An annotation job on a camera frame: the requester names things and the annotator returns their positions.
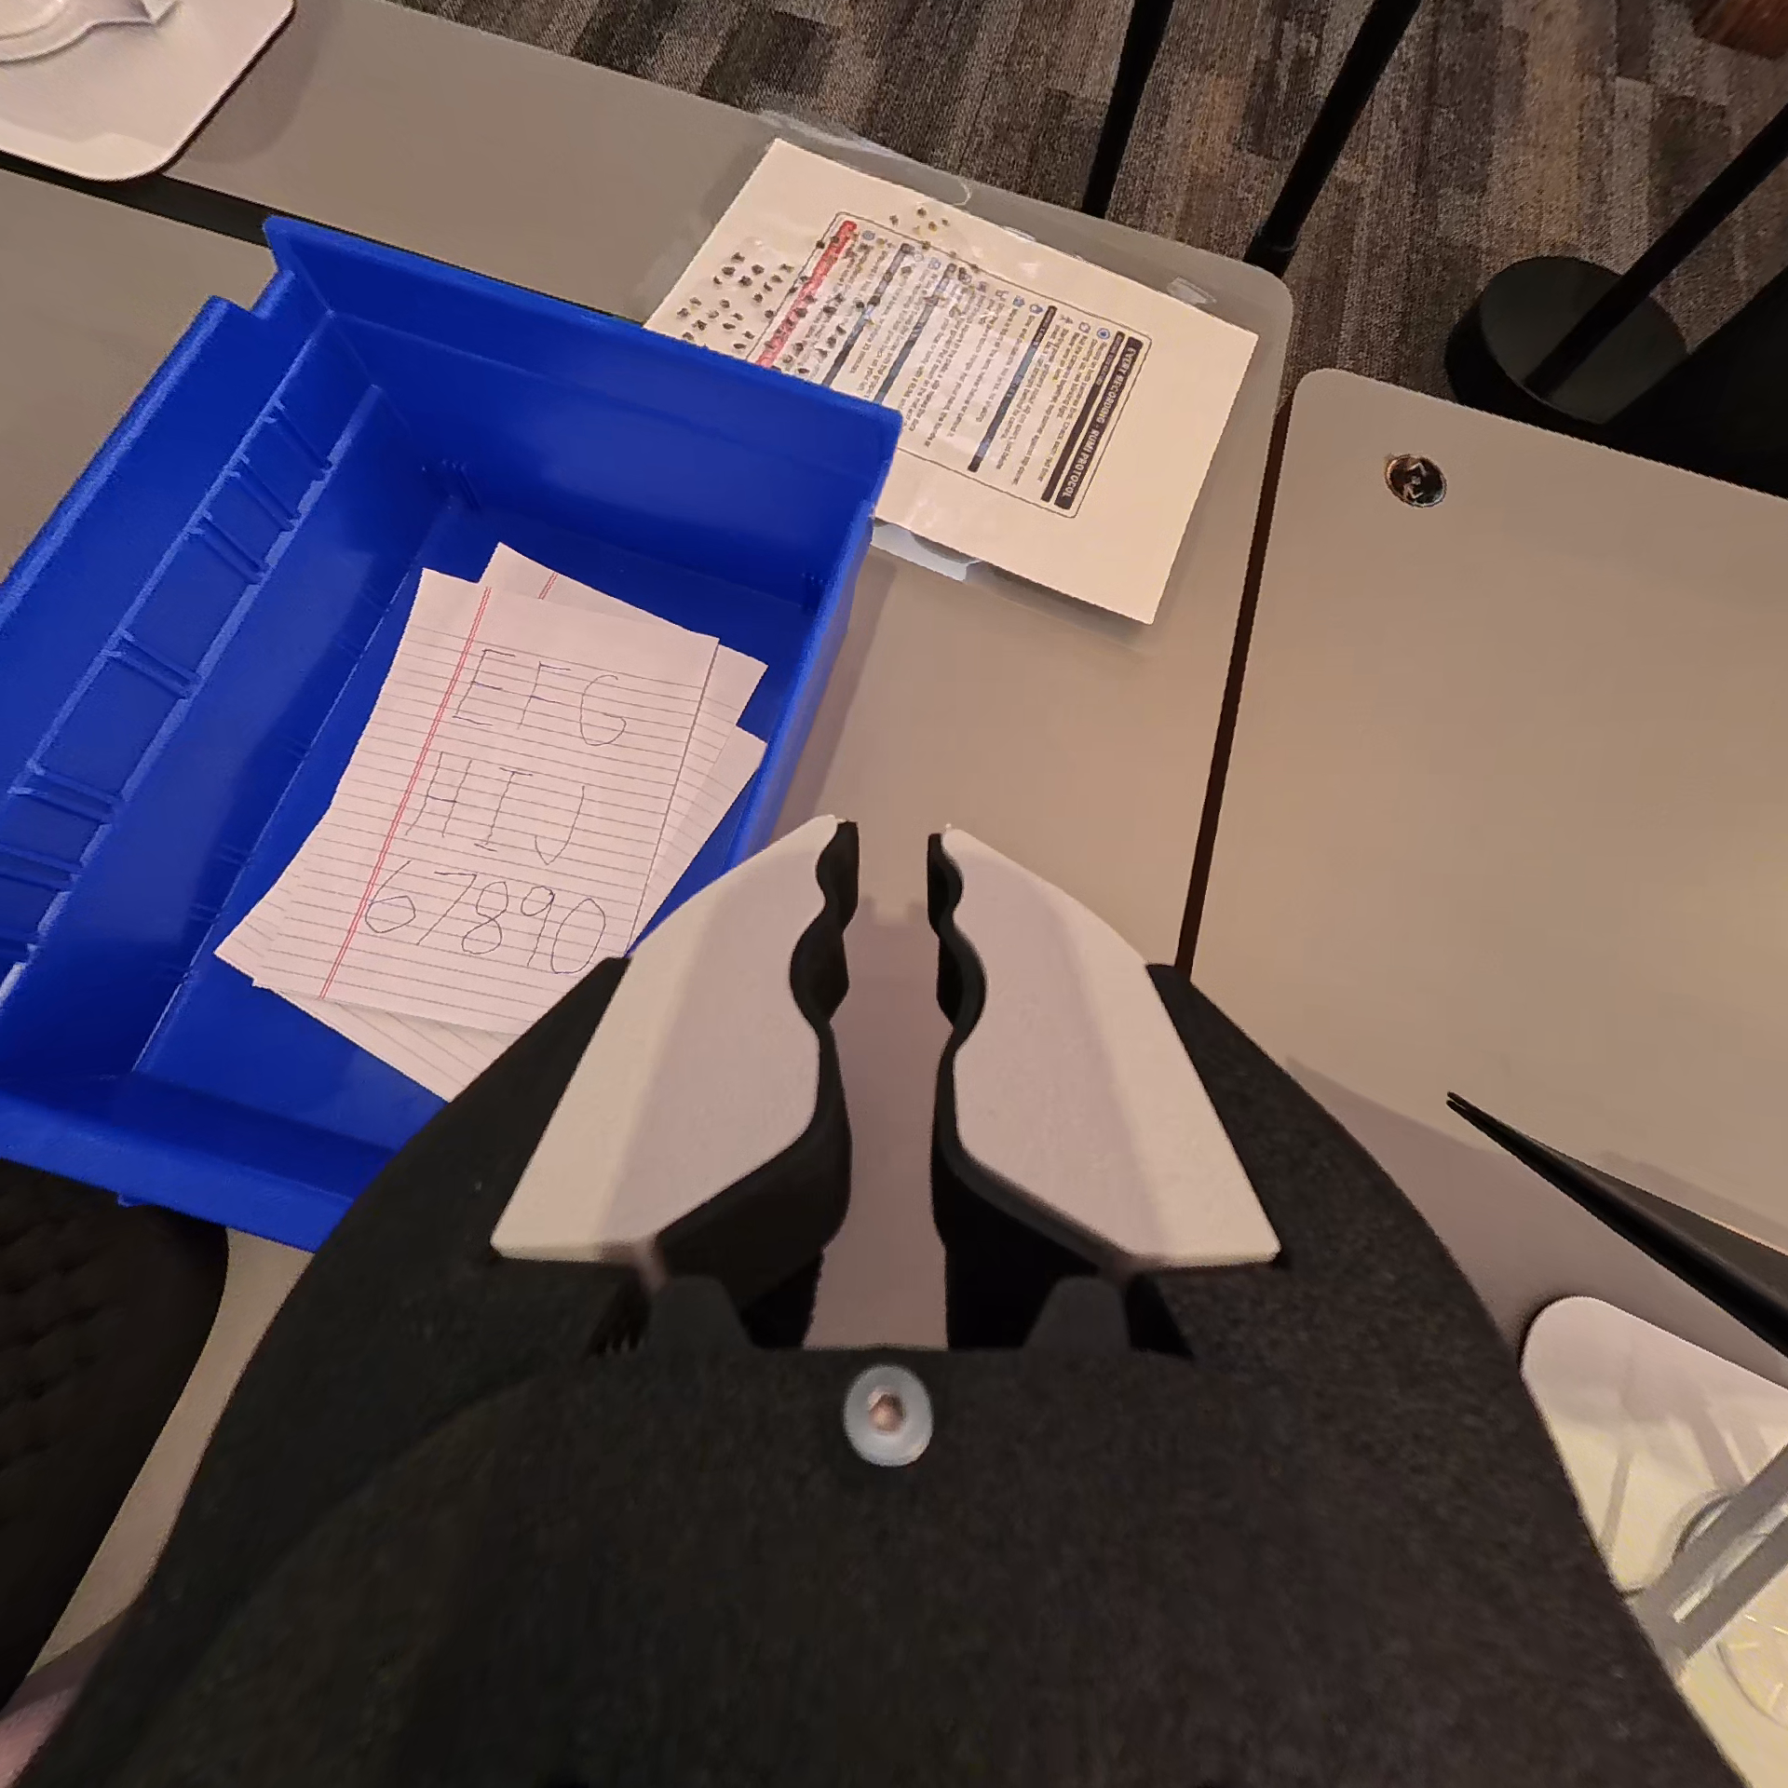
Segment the printed instruction sheet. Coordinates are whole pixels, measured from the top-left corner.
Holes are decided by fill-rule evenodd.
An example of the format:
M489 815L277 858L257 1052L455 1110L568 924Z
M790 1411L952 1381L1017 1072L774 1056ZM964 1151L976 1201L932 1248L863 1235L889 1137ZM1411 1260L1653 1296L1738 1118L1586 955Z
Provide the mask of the printed instruction sheet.
M1253 363L1207 310L772 142L649 330L893 411L877 520L1150 625Z

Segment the blue plastic bin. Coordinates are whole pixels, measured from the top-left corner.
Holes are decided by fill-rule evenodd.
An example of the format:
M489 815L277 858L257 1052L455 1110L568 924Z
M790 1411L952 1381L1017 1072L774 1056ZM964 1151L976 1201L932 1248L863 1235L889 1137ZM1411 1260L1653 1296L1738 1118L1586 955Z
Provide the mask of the blue plastic bin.
M324 815L427 569L506 545L764 664L760 850L891 413L295 221L3 583L3 1161L312 1250L441 1100L215 957Z

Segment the black table leg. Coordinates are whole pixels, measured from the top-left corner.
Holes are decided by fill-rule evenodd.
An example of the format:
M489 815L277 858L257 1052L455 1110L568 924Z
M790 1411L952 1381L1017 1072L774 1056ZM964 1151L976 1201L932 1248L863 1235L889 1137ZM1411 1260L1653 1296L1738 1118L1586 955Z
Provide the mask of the black table leg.
M1106 217L1128 153L1128 142L1144 102L1150 72L1174 17L1174 3L1130 3L1120 56L1114 66L1110 100L1096 138L1096 149L1083 189L1081 213Z
M1251 237L1243 262L1275 278L1291 266L1302 229L1338 165L1419 3L1372 3L1316 110L1285 183Z

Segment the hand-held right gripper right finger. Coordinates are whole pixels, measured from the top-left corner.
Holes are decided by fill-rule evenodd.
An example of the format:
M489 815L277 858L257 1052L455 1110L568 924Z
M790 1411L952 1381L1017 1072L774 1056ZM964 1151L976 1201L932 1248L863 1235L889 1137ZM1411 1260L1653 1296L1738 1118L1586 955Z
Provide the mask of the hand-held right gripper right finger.
M936 1003L928 1185L950 1351L1015 1351L1063 1284L1277 1264L1150 967L966 831L926 840Z

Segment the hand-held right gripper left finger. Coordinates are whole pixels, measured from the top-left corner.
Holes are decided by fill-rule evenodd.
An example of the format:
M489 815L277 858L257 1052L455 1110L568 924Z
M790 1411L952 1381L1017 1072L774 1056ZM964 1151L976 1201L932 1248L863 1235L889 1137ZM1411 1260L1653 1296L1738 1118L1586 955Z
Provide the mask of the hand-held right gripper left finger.
M491 1246L712 1280L748 1335L805 1343L851 1201L833 1019L859 829L817 817L702 888L629 955Z

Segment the black round pole stand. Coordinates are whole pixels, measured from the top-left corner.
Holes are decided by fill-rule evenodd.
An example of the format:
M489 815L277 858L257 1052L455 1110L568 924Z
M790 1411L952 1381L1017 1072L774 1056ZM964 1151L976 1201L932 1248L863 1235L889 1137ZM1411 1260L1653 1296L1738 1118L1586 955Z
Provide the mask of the black round pole stand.
M1621 274L1538 256L1494 274L1443 347L1463 407L1568 437L1595 437L1687 363L1655 292L1784 163L1786 112L1754 136Z

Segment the black flat panel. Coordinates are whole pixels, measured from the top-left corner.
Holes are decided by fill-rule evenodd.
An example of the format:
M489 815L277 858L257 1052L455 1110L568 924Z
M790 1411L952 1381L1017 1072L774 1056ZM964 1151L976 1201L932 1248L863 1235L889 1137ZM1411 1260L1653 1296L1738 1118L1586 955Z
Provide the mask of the black flat panel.
M1445 1106L1605 1231L1786 1355L1786 1254L1556 1151L1449 1092Z

